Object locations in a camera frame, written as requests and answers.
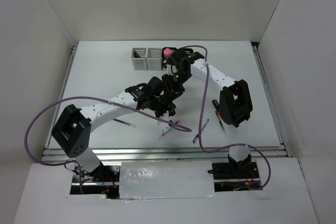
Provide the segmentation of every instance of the wire mesh container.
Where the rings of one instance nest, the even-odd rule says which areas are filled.
[[[134,70],[147,70],[146,48],[133,48],[132,62]]]
[[[162,48],[149,48],[147,54],[148,70],[160,71],[162,69]]]

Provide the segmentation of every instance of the metal frame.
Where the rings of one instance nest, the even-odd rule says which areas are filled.
[[[265,89],[267,101],[268,101],[268,104],[269,104],[269,108],[271,110],[271,114],[272,114],[272,117],[273,117],[273,120],[274,120],[274,125],[275,125],[275,128],[277,130],[279,140],[280,140],[280,142],[282,142],[285,145],[287,155],[289,157],[293,157],[293,152],[291,150],[291,147],[290,147],[285,129],[282,126],[279,113],[277,112],[277,108],[276,108],[275,103],[274,103],[274,98],[273,98],[271,89],[270,89],[269,84],[268,84],[268,80],[267,80],[266,73],[265,73],[265,70],[264,70],[264,67],[263,67],[263,63],[261,62],[261,58],[260,58],[258,49],[255,46],[254,47],[252,46],[252,50],[254,52],[254,55],[255,55],[255,58],[256,58],[256,61],[257,61],[257,66],[258,66],[259,73],[260,73],[260,76],[261,76],[261,81],[263,82],[263,86],[264,86],[264,89]]]
[[[281,145],[278,148],[274,147],[260,147],[259,149],[263,152],[267,157],[287,157],[291,156],[290,148],[288,147],[288,141],[286,135],[284,134],[284,130],[280,121],[278,120],[278,113],[276,112],[276,108],[274,106],[274,101],[270,90],[268,88],[268,82],[266,79],[266,75],[263,69],[263,66],[260,61],[260,57],[256,48],[253,48],[253,52],[255,54],[257,66],[259,69],[260,77],[263,82],[263,86],[265,88],[266,97],[270,106],[270,110],[272,113],[272,117],[275,123],[275,127],[278,133],[278,137]],[[73,60],[76,56],[77,45],[73,47],[73,50],[70,55],[70,60],[68,64],[68,68],[66,71],[66,75],[63,81],[63,85],[61,88],[61,93],[59,99],[63,98],[63,94],[65,91],[65,87],[70,75],[71,67]],[[47,137],[47,142],[45,146],[45,150],[43,152],[43,156],[41,158],[42,161],[49,162],[61,162],[68,159],[63,150],[60,149],[50,149],[49,143],[51,140],[51,129],[55,125],[57,113],[59,110],[59,106],[57,106],[53,121],[50,126],[49,134]],[[135,149],[93,149],[93,152],[98,156],[98,158],[105,165],[121,165],[122,161],[178,161],[178,160],[198,160],[198,159],[211,159],[216,162],[227,162],[228,150],[224,150],[217,153],[204,153],[199,148],[135,148]],[[260,155],[254,150],[250,150],[253,158],[260,158]]]
[[[61,88],[61,92],[59,94],[58,100],[61,100],[63,98],[65,87],[66,87],[68,79],[69,79],[72,63],[74,62],[73,60],[74,60],[75,55],[76,55],[77,47],[78,47],[78,45],[74,45],[71,49],[71,55],[69,57],[69,63],[68,63],[67,71],[65,72],[65,76],[64,76],[64,79],[63,79],[62,88]],[[55,109],[54,115],[52,117],[52,122],[51,122],[50,129],[49,129],[49,132],[48,132],[47,142],[46,142],[45,148],[47,148],[50,144],[51,131],[52,131],[52,129],[53,129],[55,123],[56,123],[56,116],[57,116],[58,111],[59,111],[59,106],[60,106],[60,104],[56,105],[56,109]]]

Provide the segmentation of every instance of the white tape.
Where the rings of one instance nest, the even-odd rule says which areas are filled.
[[[121,199],[205,198],[215,195],[210,161],[122,162]]]

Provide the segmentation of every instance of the white floor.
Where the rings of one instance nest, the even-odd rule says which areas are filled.
[[[264,182],[266,164],[262,159],[257,163]],[[104,195],[69,195],[71,171],[33,164],[14,224],[318,224],[298,161],[271,158],[270,164],[271,181],[263,191],[155,200],[108,200]]]
[[[258,147],[278,147],[280,145],[270,108],[261,82],[256,60],[248,41],[81,41],[72,64],[64,98],[75,95],[89,95],[104,99],[112,98],[129,86],[148,82],[152,76],[161,77],[164,71],[134,71],[131,61],[133,47],[182,47],[203,45],[208,48],[208,60],[224,74],[237,80],[248,82],[253,111],[249,120],[249,144]],[[200,53],[202,49],[194,48]],[[176,100],[176,116],[182,125],[193,132],[172,131],[162,137],[156,131],[156,121],[136,113],[120,117],[136,124],[132,128],[117,122],[109,122],[96,129],[90,137],[91,148],[169,148],[198,147],[192,143],[198,128],[199,110],[204,83],[192,77],[185,83],[185,93]],[[219,100],[218,94],[209,90],[204,120],[210,122],[203,133],[205,146],[219,147],[229,144],[217,121],[212,100]],[[78,100],[60,106],[60,111],[68,104],[77,107],[94,104]],[[48,148],[59,145],[52,138]]]

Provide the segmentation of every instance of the cable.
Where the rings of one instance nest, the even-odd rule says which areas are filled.
[[[105,172],[105,174],[110,178],[111,182],[112,182],[113,185],[114,185],[114,180],[113,180],[112,176],[111,176],[110,174],[106,173],[106,172]]]
[[[143,83],[139,83],[138,85],[136,85],[136,87],[137,87],[137,88],[141,88],[141,87],[143,87],[143,86],[145,86],[145,85],[146,85],[146,83],[143,82]]]
[[[249,172],[252,174],[252,181],[255,179],[254,173],[249,170]]]
[[[78,172],[77,172],[76,170],[71,170],[71,169],[69,169],[69,168],[67,167],[67,164],[64,164],[64,168],[65,168],[66,170],[70,170],[70,171],[72,171],[73,173],[79,175]]]
[[[79,163],[76,163],[78,165],[78,171],[79,171],[79,190],[81,194],[83,193],[83,188],[82,188],[82,177],[81,177],[81,167]]]
[[[198,47],[198,48],[204,49],[205,50],[204,60],[205,60],[205,62],[207,62],[208,50],[206,49],[206,47],[199,46],[199,45],[190,45],[190,46],[185,46],[185,47],[181,47],[181,48],[188,48],[188,47]],[[202,105],[201,105],[201,114],[200,114],[200,117],[199,117],[200,121],[198,123],[198,142],[199,142],[200,148],[201,148],[201,150],[203,152],[206,152],[206,153],[219,152],[219,151],[221,151],[223,149],[230,148],[230,147],[233,147],[233,146],[245,146],[245,145],[247,145],[248,147],[254,149],[266,161],[266,164],[267,164],[267,167],[268,167],[268,176],[267,176],[266,182],[263,185],[261,185],[260,187],[258,187],[258,188],[251,188],[250,186],[252,184],[258,183],[258,182],[252,182],[252,183],[250,183],[248,185],[247,188],[249,190],[261,190],[261,189],[263,189],[268,184],[269,180],[271,179],[271,166],[270,166],[270,164],[269,164],[266,156],[260,150],[258,150],[257,148],[255,148],[252,145],[243,144],[243,143],[229,144],[229,145],[226,145],[226,146],[223,146],[223,147],[220,147],[220,148],[216,148],[216,149],[213,149],[213,150],[207,150],[207,149],[205,149],[203,147],[202,138],[201,138],[201,135],[202,135],[202,119],[203,119],[203,113],[204,113],[204,107],[205,107],[205,99],[206,99],[207,89],[208,89],[208,85],[209,85],[209,75],[210,75],[209,74],[210,70],[209,70],[208,64],[205,64],[205,67],[206,67],[206,79],[205,79],[205,86],[204,86],[203,99],[202,99]]]
[[[87,182],[87,181],[92,181],[92,179],[89,179],[89,178],[84,179],[84,180],[82,180],[82,184],[83,184],[84,182]]]

